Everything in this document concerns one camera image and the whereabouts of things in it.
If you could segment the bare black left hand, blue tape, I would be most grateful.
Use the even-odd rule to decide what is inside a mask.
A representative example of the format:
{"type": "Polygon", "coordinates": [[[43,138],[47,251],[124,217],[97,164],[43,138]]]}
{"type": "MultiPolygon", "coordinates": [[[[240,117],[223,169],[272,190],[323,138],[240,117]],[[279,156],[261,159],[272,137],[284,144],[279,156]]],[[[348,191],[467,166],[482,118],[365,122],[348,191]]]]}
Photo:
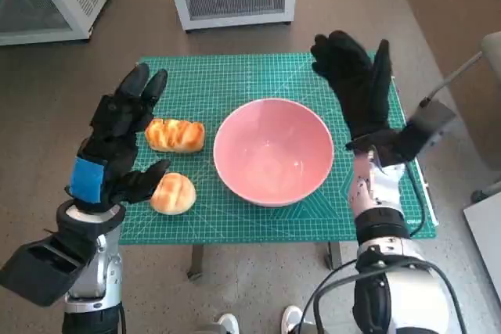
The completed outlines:
{"type": "Polygon", "coordinates": [[[117,204],[151,198],[170,162],[160,160],[134,171],[137,135],[153,120],[153,110],[168,81],[168,72],[150,76],[146,63],[136,65],[114,93],[104,95],[90,121],[92,133],[77,151],[67,193],[84,212],[103,213],[117,204]]]}

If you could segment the black knitted gloved right hand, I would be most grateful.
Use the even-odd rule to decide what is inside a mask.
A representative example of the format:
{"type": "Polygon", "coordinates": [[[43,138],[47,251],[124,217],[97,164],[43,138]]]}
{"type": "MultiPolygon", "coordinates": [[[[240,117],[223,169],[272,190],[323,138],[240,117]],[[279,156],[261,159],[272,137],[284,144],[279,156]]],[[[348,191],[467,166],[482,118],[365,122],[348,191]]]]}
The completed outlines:
{"type": "Polygon", "coordinates": [[[389,41],[381,40],[370,58],[351,35],[333,31],[327,36],[317,34],[310,51],[312,69],[327,81],[340,103],[351,136],[348,147],[360,152],[370,147],[390,149],[396,132],[388,123],[389,41]]]}

